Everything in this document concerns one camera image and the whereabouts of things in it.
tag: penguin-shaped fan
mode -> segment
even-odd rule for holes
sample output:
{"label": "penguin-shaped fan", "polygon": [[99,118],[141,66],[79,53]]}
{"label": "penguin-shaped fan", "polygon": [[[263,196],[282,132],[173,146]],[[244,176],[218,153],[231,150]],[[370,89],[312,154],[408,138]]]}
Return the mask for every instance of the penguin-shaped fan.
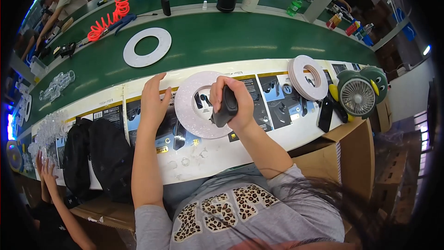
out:
{"label": "penguin-shaped fan", "polygon": [[333,98],[339,101],[350,115],[349,122],[354,117],[370,117],[376,104],[382,102],[387,95],[387,78],[376,67],[368,66],[359,72],[344,70],[337,78],[337,87],[330,84],[329,90]]}

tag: green plastic bottle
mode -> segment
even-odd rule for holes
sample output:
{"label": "green plastic bottle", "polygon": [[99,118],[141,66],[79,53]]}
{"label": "green plastic bottle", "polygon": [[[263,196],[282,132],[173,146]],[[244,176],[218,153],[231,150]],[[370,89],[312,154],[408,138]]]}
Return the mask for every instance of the green plastic bottle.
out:
{"label": "green plastic bottle", "polygon": [[297,11],[301,8],[303,0],[293,0],[290,6],[287,8],[287,14],[294,17]]}

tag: stack of foam rings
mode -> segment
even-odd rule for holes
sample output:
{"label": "stack of foam rings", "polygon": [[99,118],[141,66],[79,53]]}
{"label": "stack of foam rings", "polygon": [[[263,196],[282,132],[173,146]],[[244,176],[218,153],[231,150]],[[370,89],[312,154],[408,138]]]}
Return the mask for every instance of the stack of foam rings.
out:
{"label": "stack of foam rings", "polygon": [[[315,86],[309,83],[304,75],[304,69],[314,77]],[[327,96],[327,77],[321,66],[311,57],[299,55],[288,63],[288,75],[296,91],[309,101],[319,101]]]}
{"label": "stack of foam rings", "polygon": [[219,128],[211,120],[201,118],[193,107],[194,95],[204,88],[210,88],[220,75],[224,74],[215,71],[198,72],[185,79],[176,92],[174,107],[177,119],[187,131],[198,137],[220,138],[232,131],[228,125]]}

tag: orange coiled air hose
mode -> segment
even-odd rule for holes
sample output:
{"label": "orange coiled air hose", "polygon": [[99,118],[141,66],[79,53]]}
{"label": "orange coiled air hose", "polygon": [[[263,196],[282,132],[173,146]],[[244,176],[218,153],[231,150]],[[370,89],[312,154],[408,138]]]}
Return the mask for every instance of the orange coiled air hose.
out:
{"label": "orange coiled air hose", "polygon": [[105,23],[105,20],[102,17],[102,25],[98,21],[96,21],[97,26],[91,26],[91,32],[88,33],[88,41],[94,42],[100,39],[100,35],[105,30],[106,27],[114,24],[114,22],[120,20],[128,12],[130,11],[130,3],[128,0],[115,0],[115,10],[112,13],[112,20],[110,18],[110,14],[108,14],[108,24]]}

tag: blue sign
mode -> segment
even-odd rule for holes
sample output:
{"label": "blue sign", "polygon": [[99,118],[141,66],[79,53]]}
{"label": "blue sign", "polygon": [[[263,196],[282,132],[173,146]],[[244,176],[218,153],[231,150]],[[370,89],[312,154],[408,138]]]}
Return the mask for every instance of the blue sign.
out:
{"label": "blue sign", "polygon": [[[398,15],[400,22],[403,21],[405,18],[404,12],[400,8],[397,8],[396,13]],[[413,41],[413,39],[416,36],[416,31],[410,22],[406,26],[404,26],[402,31],[404,32],[404,35],[407,37],[409,42]]]}

